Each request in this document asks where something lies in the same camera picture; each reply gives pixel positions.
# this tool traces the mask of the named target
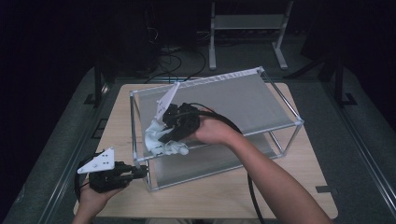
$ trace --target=dark background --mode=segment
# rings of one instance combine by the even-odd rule
[[[285,2],[219,1],[217,11],[256,13]],[[287,34],[309,33],[312,60],[342,41],[345,65],[393,128],[396,126],[395,16],[390,1],[295,1]],[[7,214],[82,77],[96,62],[106,76],[140,76],[160,45],[194,47],[209,30],[210,1],[0,2],[2,209]],[[148,42],[153,26],[162,35]]]

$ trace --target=forearm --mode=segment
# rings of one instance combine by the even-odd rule
[[[81,212],[81,210],[78,209],[72,224],[91,224],[94,218],[95,216],[90,215],[89,212]]]
[[[244,136],[233,133],[226,145],[242,162],[262,197],[282,223],[331,223],[303,186]]]

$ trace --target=hand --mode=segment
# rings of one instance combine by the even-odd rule
[[[88,180],[84,180],[84,187],[81,188],[78,210],[73,220],[74,224],[91,223],[92,219],[105,208],[108,200],[123,190],[113,189],[111,191],[98,193],[91,189],[90,185],[87,183]]]
[[[189,138],[196,139],[209,145],[227,145],[230,138],[241,135],[226,123],[214,118],[200,116],[200,122],[198,130],[190,135]]]

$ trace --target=wooden table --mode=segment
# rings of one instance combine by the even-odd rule
[[[296,108],[287,85],[282,83],[276,85]],[[116,161],[133,164],[129,91],[154,86],[157,85],[127,84],[121,87],[97,151],[114,147]],[[327,186],[327,183],[304,127],[299,131],[287,156],[276,159],[276,163],[293,175],[312,194],[330,218],[337,217],[338,211],[330,192],[317,192],[316,187]],[[256,196],[264,218],[275,218],[257,190]],[[114,196],[98,216],[257,218],[244,168],[153,192],[148,192],[143,180],[134,180],[128,188]]]

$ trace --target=black device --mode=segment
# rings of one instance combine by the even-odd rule
[[[179,141],[194,133],[200,126],[199,110],[191,104],[183,103],[180,107],[170,104],[163,114],[166,129],[174,128],[170,133],[164,134],[159,141]]]
[[[144,178],[147,175],[147,166],[140,167],[139,170],[123,161],[116,161],[113,170],[90,173],[90,187],[99,193],[125,188],[133,179]]]
[[[78,165],[78,169],[85,165],[92,158],[98,156],[100,153],[94,153],[92,156],[81,161]],[[128,186],[128,184],[134,179],[141,179],[147,176],[148,167],[146,165],[140,165],[136,168],[132,165],[127,165],[123,161],[115,161],[114,169],[107,171],[100,171],[89,173],[89,185],[90,188],[98,193],[103,193],[113,189],[122,189]],[[81,195],[81,185],[79,180],[79,174],[75,174],[75,193],[79,200]]]

